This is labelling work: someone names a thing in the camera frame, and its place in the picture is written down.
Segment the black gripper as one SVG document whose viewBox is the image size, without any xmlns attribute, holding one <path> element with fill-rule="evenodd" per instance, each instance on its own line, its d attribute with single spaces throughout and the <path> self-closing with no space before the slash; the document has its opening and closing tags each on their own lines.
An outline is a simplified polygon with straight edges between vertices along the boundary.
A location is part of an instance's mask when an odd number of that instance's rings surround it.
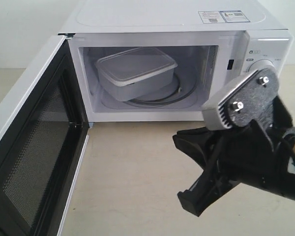
<svg viewBox="0 0 295 236">
<path fill-rule="evenodd" d="M 284 194 L 281 138 L 285 126 L 268 126 L 252 120 L 245 127 L 210 131 L 206 127 L 180 130 L 173 136 L 175 147 L 194 160 L 204 171 L 193 185 L 178 192 L 182 208 L 199 217 L 210 205 L 244 183 L 274 194 Z M 213 149 L 217 164 L 207 165 Z"/>
</svg>

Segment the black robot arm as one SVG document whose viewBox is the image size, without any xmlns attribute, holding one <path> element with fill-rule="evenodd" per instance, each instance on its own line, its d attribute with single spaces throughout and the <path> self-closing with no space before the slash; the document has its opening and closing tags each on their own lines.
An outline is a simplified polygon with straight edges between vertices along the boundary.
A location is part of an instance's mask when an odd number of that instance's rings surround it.
<svg viewBox="0 0 295 236">
<path fill-rule="evenodd" d="M 222 131 L 181 130 L 173 141 L 203 170 L 177 194 L 182 208 L 195 216 L 241 183 L 295 201 L 294 127 L 263 129 L 252 121 Z"/>
</svg>

